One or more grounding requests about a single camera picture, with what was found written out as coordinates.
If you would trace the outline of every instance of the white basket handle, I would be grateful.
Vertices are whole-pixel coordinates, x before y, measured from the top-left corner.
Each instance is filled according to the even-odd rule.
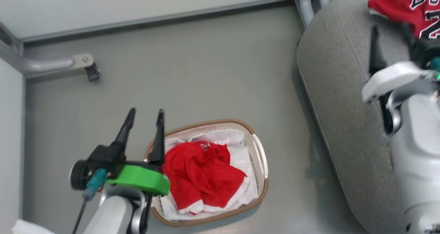
[[[253,139],[255,140],[256,148],[258,150],[258,159],[260,160],[260,165],[262,165],[262,173],[264,175],[264,178],[267,179],[269,176],[269,170],[267,168],[267,159],[266,159],[266,153],[264,153],[263,144],[261,143],[260,139],[256,134],[252,134]]]

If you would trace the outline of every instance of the gray fabric ottoman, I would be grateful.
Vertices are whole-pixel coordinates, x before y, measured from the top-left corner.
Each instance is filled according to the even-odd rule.
[[[300,41],[297,61],[349,206],[373,234],[404,233],[403,211],[378,103],[361,101],[371,28],[388,64],[409,60],[399,25],[371,16],[368,0],[333,0]]]

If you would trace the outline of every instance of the white board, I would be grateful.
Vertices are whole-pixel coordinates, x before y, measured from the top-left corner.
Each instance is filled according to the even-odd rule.
[[[0,58],[0,233],[22,214],[24,89],[23,75]]]
[[[32,41],[275,1],[280,0],[0,0],[0,21]]]

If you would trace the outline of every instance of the basket rim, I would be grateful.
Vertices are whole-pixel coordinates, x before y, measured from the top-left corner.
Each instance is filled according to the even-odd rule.
[[[187,126],[183,126],[168,132],[165,132],[165,137],[168,135],[172,135],[181,131],[185,131],[188,129],[192,129],[192,128],[196,128],[196,127],[200,127],[200,126],[208,126],[208,125],[213,125],[213,124],[222,124],[222,123],[236,123],[236,124],[240,124],[241,126],[245,127],[251,135],[255,134],[255,132],[253,131],[253,129],[246,124],[245,122],[238,120],[238,119],[219,119],[219,120],[212,120],[212,121],[205,121],[205,122],[200,122],[200,123],[195,123],[192,125],[187,125]],[[154,138],[150,141],[150,143],[148,144],[146,151],[145,151],[145,156],[144,159],[146,159],[148,157],[148,155],[151,152],[151,149],[153,148],[153,143],[154,143]],[[266,178],[264,179],[264,185],[263,185],[263,190],[261,192],[261,195],[254,201],[252,201],[251,203],[247,204],[247,205],[243,205],[241,207],[239,207],[236,210],[233,211],[229,211],[229,212],[224,212],[222,214],[216,215],[216,216],[212,216],[209,218],[204,218],[201,220],[181,220],[181,221],[170,221],[165,219],[164,217],[162,217],[159,212],[157,211],[156,207],[154,206],[154,216],[162,223],[164,223],[167,226],[171,226],[171,227],[184,227],[184,226],[193,226],[193,225],[198,225],[198,224],[203,224],[203,223],[210,223],[210,222],[214,222],[217,220],[222,220],[225,218],[229,218],[232,217],[234,215],[246,212],[250,209],[253,209],[254,207],[258,206],[258,204],[261,203],[261,201],[264,199],[264,197],[266,196],[267,193],[267,189],[269,187],[269,179]]]

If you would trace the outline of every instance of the laundry basket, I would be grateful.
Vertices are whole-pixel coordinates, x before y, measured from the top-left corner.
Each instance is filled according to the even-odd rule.
[[[268,170],[267,170],[266,154],[264,153],[263,145],[261,144],[257,135],[254,133],[252,128],[250,128],[250,126],[244,123],[243,121],[236,119],[223,119],[223,120],[197,123],[190,126],[184,126],[166,132],[165,140],[175,139],[175,138],[187,140],[189,137],[192,137],[197,134],[204,134],[212,131],[231,130],[231,129],[242,132],[244,134],[244,143],[249,152],[249,157],[253,167],[253,172],[255,174],[258,198],[251,201],[247,205],[242,205],[236,210],[224,212],[212,217],[207,217],[198,220],[175,221],[175,220],[168,220],[165,217],[162,209],[161,197],[156,196],[153,198],[151,209],[154,211],[154,215],[158,220],[160,220],[162,223],[168,226],[173,226],[173,227],[192,226],[197,224],[209,223],[216,220],[222,220],[231,217],[233,215],[237,215],[239,213],[250,210],[256,207],[263,200],[264,196],[266,196],[267,187],[268,187]],[[154,139],[150,142],[150,144],[146,149],[145,159],[148,157],[149,153],[151,152],[151,149],[153,147],[153,142]]]

